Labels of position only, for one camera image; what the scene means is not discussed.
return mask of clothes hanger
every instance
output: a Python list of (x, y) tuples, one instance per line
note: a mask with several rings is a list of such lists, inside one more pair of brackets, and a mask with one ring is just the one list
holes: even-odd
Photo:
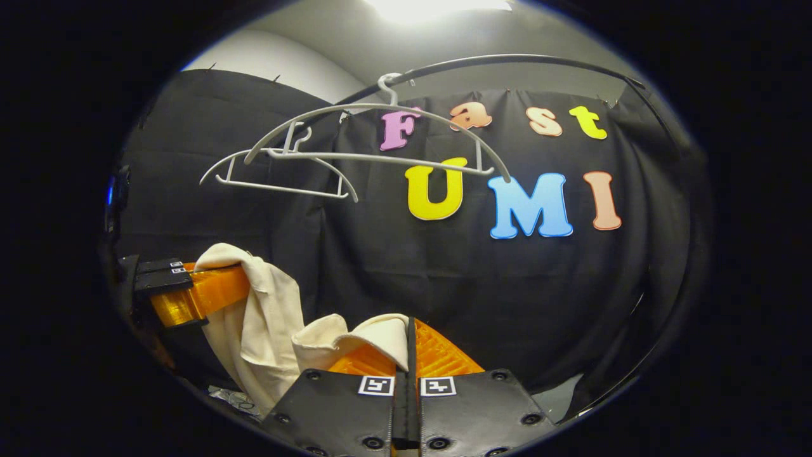
[[(260, 153), (261, 150), (264, 150), (275, 159), (348, 159), (348, 160), (367, 160), (373, 162), (388, 162), (388, 163), (401, 163), (405, 165), (424, 165), (433, 168), (441, 168), (444, 170), (455, 170), (458, 172), (465, 172), (471, 173), (474, 175), (486, 176), (490, 175), (494, 172), (495, 169), (499, 170), (499, 174), (505, 180), (505, 182), (510, 182), (510, 173), (508, 172), (508, 168), (505, 167), (505, 164), (502, 162), (502, 159), (499, 158), (494, 150), (487, 145), (482, 139), (480, 139), (474, 133), (471, 133), (468, 129), (460, 127), (458, 124), (451, 122), (450, 120), (436, 115), (434, 113), (430, 113), (428, 111), (417, 110), (414, 108), (409, 107), (402, 107), (398, 105), (398, 94), (389, 86), (387, 86), (387, 82), (390, 81), (392, 78), (401, 76), (400, 73), (387, 73), (386, 75), (381, 76), (378, 78), (378, 87), (381, 90), (388, 92), (391, 96), (390, 104), (384, 103), (351, 103), (351, 104), (344, 104), (344, 105), (334, 105), (332, 107), (325, 107), (320, 108), (313, 111), (308, 111), (304, 114), (298, 115), (282, 124), (278, 127), (274, 128), (270, 132), (268, 132), (260, 141), (254, 145), (253, 148), (248, 152), (245, 156), (244, 163), (250, 164), (257, 154)], [(302, 124), (302, 121), (308, 119), (309, 117), (322, 115), (325, 113), (329, 113), (332, 111), (344, 111), (347, 109), (353, 108), (369, 108), (369, 109), (380, 109), (385, 111), (406, 111), (409, 113), (420, 115), (421, 117), (425, 117), (432, 120), (437, 120), (442, 122), (445, 125), (454, 126), (459, 128), (460, 132), (468, 137), (471, 137), (474, 140), (474, 144), (476, 146), (476, 156), (477, 156), (477, 167), (476, 168), (469, 168), (469, 167), (458, 167), (455, 165), (448, 165), (445, 163), (437, 163), (431, 162), (428, 160), (418, 160), (418, 159), (405, 159), (400, 157), (391, 157), (388, 155), (363, 155), (363, 154), (351, 154), (351, 153), (340, 153), (340, 152), (299, 152), (296, 149), (296, 145), (294, 145), (294, 149), (291, 150), (291, 141), (293, 138), (294, 129), (298, 124)], [(270, 140), (274, 137), (279, 135), (285, 128), (287, 128), (287, 137), (285, 138), (285, 144), (280, 149), (278, 148), (263, 148)], [(487, 170), (482, 169), (482, 149), (485, 149), (485, 152), (490, 156), (490, 159), (494, 162), (495, 168), (491, 167)]]
[[(293, 150), (289, 151), (289, 152), (295, 153), (295, 154), (301, 154), (299, 152), (299, 144), (304, 142), (304, 141), (309, 140), (311, 135), (313, 135), (313, 130), (310, 127), (307, 127), (307, 135), (300, 138), (300, 139), (298, 139), (298, 140), (296, 140), (296, 143), (294, 143), (294, 145), (293, 145)], [(269, 156), (271, 156), (271, 154), (273, 152), (279, 151), (279, 150), (275, 150), (274, 148), (261, 148), (260, 150), (262, 152), (265, 152)], [(237, 159), (237, 157), (240, 157), (241, 155), (247, 155), (251, 151), (252, 150), (242, 150), (240, 152), (235, 152), (232, 155), (228, 155), (227, 157), (224, 157), (224, 158), (220, 159), (217, 163), (212, 165), (211, 168), (206, 170), (206, 173), (203, 174), (203, 177), (201, 178), (199, 184), (202, 185), (203, 181), (205, 181), (206, 177), (208, 177), (215, 168), (219, 167), (221, 164), (223, 164), (226, 161), (230, 160), (230, 163), (228, 164), (228, 173), (226, 174), (226, 179), (221, 178), (220, 175), (214, 175), (214, 177), (217, 179), (217, 181), (220, 184), (235, 185), (235, 186), (238, 186), (238, 187), (250, 187), (250, 188), (254, 188), (254, 189), (278, 190), (280, 192), (290, 192), (290, 193), (294, 193), (294, 194), (317, 195), (319, 197), (327, 197), (327, 198), (346, 198), (348, 195), (352, 195), (352, 200), (354, 202), (358, 203), (358, 194), (355, 191), (355, 187), (352, 186), (352, 183), (347, 179), (347, 177), (341, 171), (339, 171), (338, 168), (333, 167), (332, 165), (325, 162), (324, 160), (321, 160), (321, 159), (315, 158), (315, 157), (310, 157), (308, 159), (311, 159), (312, 161), (314, 161), (316, 163), (320, 163), (321, 165), (324, 165), (325, 167), (329, 168), (332, 172), (339, 175), (339, 187), (338, 187), (338, 190), (335, 192), (335, 194), (331, 194), (331, 193), (327, 193), (327, 192), (319, 192), (319, 191), (316, 191), (316, 190), (296, 189), (296, 188), (292, 188), (292, 187), (282, 187), (282, 186), (278, 186), (278, 185), (266, 185), (266, 184), (257, 184), (257, 183), (244, 182), (244, 181), (233, 181), (231, 179), (231, 172), (234, 169), (235, 160)], [(349, 192), (342, 194), (341, 190), (342, 190), (344, 182), (347, 183), (347, 188), (348, 188)]]

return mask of fabric garment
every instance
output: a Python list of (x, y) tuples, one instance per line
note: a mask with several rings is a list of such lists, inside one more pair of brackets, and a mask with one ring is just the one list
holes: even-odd
[(408, 370), (407, 316), (376, 316), (348, 332), (343, 317), (333, 314), (305, 327), (298, 284), (274, 265), (226, 243), (204, 252), (195, 272), (237, 263), (251, 283), (248, 297), (209, 314), (203, 333), (220, 363), (262, 415), (303, 370), (327, 369), (365, 343)]

